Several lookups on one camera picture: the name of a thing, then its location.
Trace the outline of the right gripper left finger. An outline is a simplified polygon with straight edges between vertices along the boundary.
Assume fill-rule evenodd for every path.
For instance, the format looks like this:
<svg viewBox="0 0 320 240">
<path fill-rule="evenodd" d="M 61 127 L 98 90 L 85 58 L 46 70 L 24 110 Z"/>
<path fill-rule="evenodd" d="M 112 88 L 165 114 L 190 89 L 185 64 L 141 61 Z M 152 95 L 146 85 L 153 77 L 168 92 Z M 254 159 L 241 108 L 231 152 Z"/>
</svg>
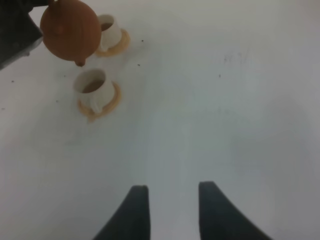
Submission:
<svg viewBox="0 0 320 240">
<path fill-rule="evenodd" d="M 149 189 L 134 185 L 95 240 L 150 240 Z"/>
</svg>

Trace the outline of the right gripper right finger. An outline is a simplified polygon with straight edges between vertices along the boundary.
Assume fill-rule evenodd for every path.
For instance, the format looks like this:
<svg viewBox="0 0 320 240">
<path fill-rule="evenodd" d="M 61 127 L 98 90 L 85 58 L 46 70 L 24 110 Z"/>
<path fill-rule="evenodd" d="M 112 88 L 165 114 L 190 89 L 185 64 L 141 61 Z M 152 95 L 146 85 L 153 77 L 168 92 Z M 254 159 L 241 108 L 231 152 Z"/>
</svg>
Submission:
<svg viewBox="0 0 320 240">
<path fill-rule="evenodd" d="M 202 240 L 269 240 L 213 181 L 198 185 L 199 234 Z"/>
</svg>

